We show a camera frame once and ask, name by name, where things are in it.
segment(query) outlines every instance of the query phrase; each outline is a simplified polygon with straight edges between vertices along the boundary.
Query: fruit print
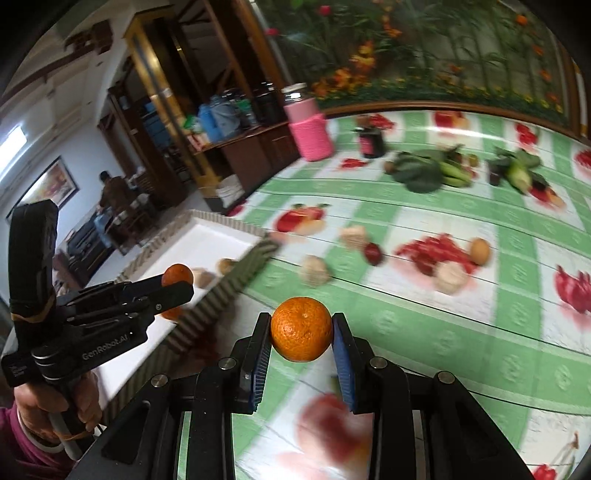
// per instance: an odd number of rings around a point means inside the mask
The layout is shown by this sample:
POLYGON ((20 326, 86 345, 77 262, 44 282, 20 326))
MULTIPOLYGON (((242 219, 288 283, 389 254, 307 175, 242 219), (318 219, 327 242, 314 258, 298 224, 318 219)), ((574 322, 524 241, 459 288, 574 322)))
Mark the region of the fruit print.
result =
POLYGON ((295 233, 296 235, 313 235, 326 227, 323 220, 328 207, 327 203, 308 207, 302 203, 292 206, 291 210, 281 215, 275 222, 275 230, 281 233, 295 233))

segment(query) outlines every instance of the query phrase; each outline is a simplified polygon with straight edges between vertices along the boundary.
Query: screw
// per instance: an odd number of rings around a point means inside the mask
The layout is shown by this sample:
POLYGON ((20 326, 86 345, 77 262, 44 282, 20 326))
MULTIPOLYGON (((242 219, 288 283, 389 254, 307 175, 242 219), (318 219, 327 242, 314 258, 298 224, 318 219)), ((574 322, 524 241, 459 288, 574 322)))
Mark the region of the screw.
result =
POLYGON ((446 385, 451 385, 456 381, 456 377, 454 377, 452 373, 446 371, 439 372, 437 374, 437 379, 441 383, 445 383, 446 385))
POLYGON ((386 366, 388 365, 388 361, 380 356, 375 356, 369 361, 369 364, 374 368, 380 369, 386 368, 386 366))
POLYGON ((168 383, 168 377, 164 374, 154 375, 150 383, 153 387, 163 387, 168 383))
POLYGON ((236 366, 236 360, 234 360, 231 356, 227 356, 226 358, 222 358, 217 363, 217 365, 222 370, 231 370, 236 366))

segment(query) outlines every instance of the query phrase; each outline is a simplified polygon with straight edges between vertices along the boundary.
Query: blue bottle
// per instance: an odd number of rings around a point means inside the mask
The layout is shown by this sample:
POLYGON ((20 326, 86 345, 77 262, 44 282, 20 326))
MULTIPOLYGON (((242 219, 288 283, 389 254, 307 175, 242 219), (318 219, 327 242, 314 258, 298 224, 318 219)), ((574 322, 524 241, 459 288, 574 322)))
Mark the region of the blue bottle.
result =
POLYGON ((240 118, 230 102, 222 100, 219 95, 213 95, 209 106, 224 138, 232 138, 240 134, 240 118))
POLYGON ((212 109, 206 103, 199 107, 199 122, 209 137, 211 143, 216 143, 223 140, 221 130, 217 127, 217 123, 213 117, 212 109))

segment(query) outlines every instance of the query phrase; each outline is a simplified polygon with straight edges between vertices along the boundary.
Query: small bottle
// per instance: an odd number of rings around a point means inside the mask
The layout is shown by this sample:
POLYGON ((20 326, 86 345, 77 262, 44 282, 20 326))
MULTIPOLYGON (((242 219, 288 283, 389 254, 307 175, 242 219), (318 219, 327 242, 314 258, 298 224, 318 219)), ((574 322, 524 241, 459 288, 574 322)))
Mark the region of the small bottle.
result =
POLYGON ((240 112, 248 120, 250 128, 256 128, 261 126, 261 124, 256 119, 255 112, 252 110, 251 101, 248 98, 244 97, 238 100, 236 104, 238 105, 238 109, 240 110, 240 112))
POLYGON ((372 126, 369 115, 358 115, 355 123, 357 128, 353 131, 359 135, 359 149, 363 157, 383 157, 386 154, 386 146, 382 131, 372 126))

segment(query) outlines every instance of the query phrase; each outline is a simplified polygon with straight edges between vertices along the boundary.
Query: orange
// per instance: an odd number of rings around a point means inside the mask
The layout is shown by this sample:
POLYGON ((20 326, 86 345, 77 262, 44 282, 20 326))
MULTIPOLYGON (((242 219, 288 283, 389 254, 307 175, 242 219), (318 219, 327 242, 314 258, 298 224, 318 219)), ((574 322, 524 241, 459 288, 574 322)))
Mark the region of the orange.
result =
MULTIPOLYGON (((185 281, 193 285, 193 272, 191 272, 191 269, 188 266, 176 263, 166 269, 166 272, 162 275, 161 284, 163 287, 166 287, 180 281, 185 281)), ((160 315, 167 320, 176 321, 182 312, 183 309, 181 307, 175 307, 166 310, 166 312, 162 312, 160 315)))
POLYGON ((175 263, 168 267, 164 275, 162 275, 162 286, 166 287, 179 281, 185 281, 193 285, 193 272, 187 265, 175 263))
POLYGON ((271 318, 273 347, 292 362, 316 360, 333 338, 330 313, 318 300, 293 297, 277 307, 271 318))
POLYGON ((162 315, 167 320, 172 320, 173 322, 176 322, 178 318, 181 316, 182 312, 183 309, 181 307, 173 307, 169 310, 166 310, 166 312, 162 312, 160 315, 162 315))

